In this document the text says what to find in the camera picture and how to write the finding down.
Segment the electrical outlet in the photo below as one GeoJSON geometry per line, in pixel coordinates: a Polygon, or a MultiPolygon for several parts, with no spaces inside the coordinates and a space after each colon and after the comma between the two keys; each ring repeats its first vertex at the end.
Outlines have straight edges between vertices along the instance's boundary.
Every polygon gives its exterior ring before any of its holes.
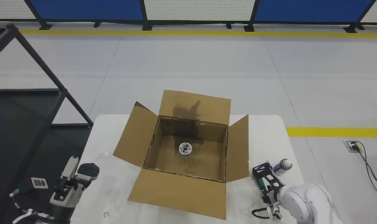
{"type": "MultiPolygon", "coordinates": [[[[355,142],[354,140],[343,140],[343,142],[344,142],[344,145],[346,146],[348,152],[357,153],[357,151],[352,148],[352,146],[354,145],[353,142],[355,142]]],[[[363,153],[363,149],[360,146],[359,146],[359,148],[360,148],[360,153],[363,153]]]]}

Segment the floor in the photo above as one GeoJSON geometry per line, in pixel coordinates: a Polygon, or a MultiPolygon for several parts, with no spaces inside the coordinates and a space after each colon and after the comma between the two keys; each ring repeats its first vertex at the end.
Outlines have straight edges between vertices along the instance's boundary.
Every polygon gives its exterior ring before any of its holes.
{"type": "MultiPolygon", "coordinates": [[[[280,31],[312,29],[282,27],[280,31]]],[[[316,31],[343,32],[341,28],[316,31]]],[[[100,114],[128,114],[135,101],[158,112],[163,90],[172,89],[231,98],[232,114],[276,114],[287,127],[377,127],[377,39],[26,38],[93,120],[100,114]]],[[[15,40],[0,54],[0,88],[53,86],[15,40]]],[[[83,119],[65,102],[55,122],[83,119]]],[[[305,181],[327,187],[343,222],[371,223],[377,219],[377,192],[362,159],[347,152],[343,139],[291,137],[291,142],[305,181]]],[[[364,143],[369,163],[377,169],[377,139],[355,139],[364,143]]]]}

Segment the yellow tape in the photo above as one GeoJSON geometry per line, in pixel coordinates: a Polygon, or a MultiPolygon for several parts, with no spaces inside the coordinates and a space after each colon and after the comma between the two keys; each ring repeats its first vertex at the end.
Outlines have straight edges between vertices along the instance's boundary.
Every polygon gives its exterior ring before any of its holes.
{"type": "Polygon", "coordinates": [[[377,137],[377,128],[369,127],[287,127],[290,137],[377,137]]]}
{"type": "Polygon", "coordinates": [[[44,35],[204,35],[247,37],[377,38],[377,33],[346,32],[242,32],[242,31],[106,31],[106,30],[21,30],[22,34],[44,35]]]}

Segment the open cardboard box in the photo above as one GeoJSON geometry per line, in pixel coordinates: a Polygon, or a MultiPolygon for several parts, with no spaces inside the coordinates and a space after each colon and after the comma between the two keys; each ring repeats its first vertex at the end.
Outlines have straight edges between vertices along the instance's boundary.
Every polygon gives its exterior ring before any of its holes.
{"type": "Polygon", "coordinates": [[[128,200],[225,219],[226,183],[249,176],[249,118],[229,117],[225,98],[165,90],[158,116],[136,102],[114,151],[142,168],[128,200]]]}

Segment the white table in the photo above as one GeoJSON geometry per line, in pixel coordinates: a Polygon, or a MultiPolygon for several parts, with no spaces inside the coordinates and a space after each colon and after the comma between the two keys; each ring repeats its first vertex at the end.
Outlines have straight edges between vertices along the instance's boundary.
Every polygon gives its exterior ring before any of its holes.
{"type": "MultiPolygon", "coordinates": [[[[72,224],[278,223],[251,215],[251,209],[265,207],[251,177],[227,184],[226,220],[127,201],[140,168],[114,157],[113,151],[128,116],[101,115],[95,120],[80,163],[95,163],[100,167],[100,174],[84,192],[71,218],[72,224]]],[[[231,116],[230,124],[242,117],[231,116]]],[[[283,120],[279,116],[249,116],[249,153],[250,171],[266,160],[273,166],[287,158],[292,161],[293,167],[279,179],[287,185],[301,185],[304,182],[283,120]]],[[[284,219],[281,223],[296,223],[288,211],[282,210],[282,214],[284,219]]]]}

